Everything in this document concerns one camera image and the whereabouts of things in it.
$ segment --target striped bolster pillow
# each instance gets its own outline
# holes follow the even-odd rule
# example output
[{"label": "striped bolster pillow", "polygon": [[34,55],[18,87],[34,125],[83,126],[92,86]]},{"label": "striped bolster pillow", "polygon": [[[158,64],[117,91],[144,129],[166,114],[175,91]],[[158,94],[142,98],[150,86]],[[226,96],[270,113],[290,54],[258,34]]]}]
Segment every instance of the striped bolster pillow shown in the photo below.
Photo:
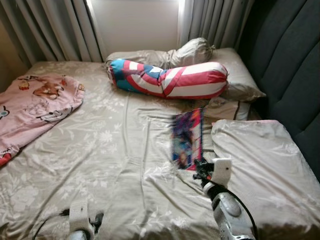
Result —
[{"label": "striped bolster pillow", "polygon": [[167,99],[210,99],[227,87],[226,68],[218,62],[161,69],[125,59],[111,62],[110,79],[120,89]]}]

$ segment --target colorful book cover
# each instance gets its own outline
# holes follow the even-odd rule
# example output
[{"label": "colorful book cover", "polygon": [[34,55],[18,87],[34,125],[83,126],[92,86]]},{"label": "colorful book cover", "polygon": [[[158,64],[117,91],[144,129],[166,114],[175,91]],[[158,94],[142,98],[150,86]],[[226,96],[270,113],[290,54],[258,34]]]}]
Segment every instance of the colorful book cover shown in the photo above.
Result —
[{"label": "colorful book cover", "polygon": [[179,169],[194,171],[195,160],[202,160],[202,128],[202,108],[175,116],[172,157]]}]

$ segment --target pillow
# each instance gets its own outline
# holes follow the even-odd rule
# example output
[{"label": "pillow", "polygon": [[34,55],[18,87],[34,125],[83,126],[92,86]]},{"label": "pillow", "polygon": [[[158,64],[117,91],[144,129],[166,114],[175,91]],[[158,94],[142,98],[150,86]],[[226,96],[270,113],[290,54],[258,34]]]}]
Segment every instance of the pillow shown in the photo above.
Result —
[{"label": "pillow", "polygon": [[214,46],[210,46],[203,37],[188,41],[178,50],[155,51],[140,50],[114,52],[105,59],[105,66],[117,59],[126,59],[140,64],[148,64],[162,69],[173,69],[194,64],[206,63],[212,56]]},{"label": "pillow", "polygon": [[227,100],[223,97],[213,97],[208,100],[197,100],[192,106],[194,109],[203,108],[203,116],[214,119],[246,121],[250,110],[250,104],[242,101]]},{"label": "pillow", "polygon": [[210,99],[227,87],[227,70],[218,62],[163,70],[125,59],[111,62],[109,77],[121,89],[167,99]]},{"label": "pillow", "polygon": [[225,99],[252,102],[266,96],[259,90],[247,67],[233,48],[215,50],[210,61],[221,63],[228,71],[229,85],[221,95]]},{"label": "pillow", "polygon": [[320,185],[282,124],[219,120],[211,138],[216,155],[232,159],[228,188],[251,212],[261,239],[319,239]]}]

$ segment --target pink blanket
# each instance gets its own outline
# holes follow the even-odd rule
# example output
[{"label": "pink blanket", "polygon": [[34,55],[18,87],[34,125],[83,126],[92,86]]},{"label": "pink blanket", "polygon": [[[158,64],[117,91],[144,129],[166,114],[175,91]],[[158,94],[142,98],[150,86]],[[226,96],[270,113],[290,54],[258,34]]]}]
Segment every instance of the pink blanket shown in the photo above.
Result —
[{"label": "pink blanket", "polygon": [[84,86],[72,77],[21,76],[0,93],[0,166],[79,107]]}]

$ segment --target wrinkled sheet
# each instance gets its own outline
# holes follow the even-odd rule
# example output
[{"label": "wrinkled sheet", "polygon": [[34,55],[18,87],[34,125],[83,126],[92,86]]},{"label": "wrinkled sheet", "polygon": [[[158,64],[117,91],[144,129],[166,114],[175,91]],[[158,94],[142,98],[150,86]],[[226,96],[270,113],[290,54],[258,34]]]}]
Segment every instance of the wrinkled sheet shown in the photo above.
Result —
[{"label": "wrinkled sheet", "polygon": [[[47,73],[83,84],[83,104],[0,168],[0,239],[31,239],[44,218],[82,198],[91,219],[104,212],[98,239],[219,239],[194,172],[171,162],[172,116],[193,101],[116,89],[101,63],[40,62],[27,74]],[[210,131],[207,120],[205,157],[214,155]],[[56,217],[39,236],[68,233],[68,218]]]},{"label": "wrinkled sheet", "polygon": [[213,150],[231,158],[228,188],[250,210],[260,239],[320,239],[320,185],[285,127],[276,120],[219,120]]}]

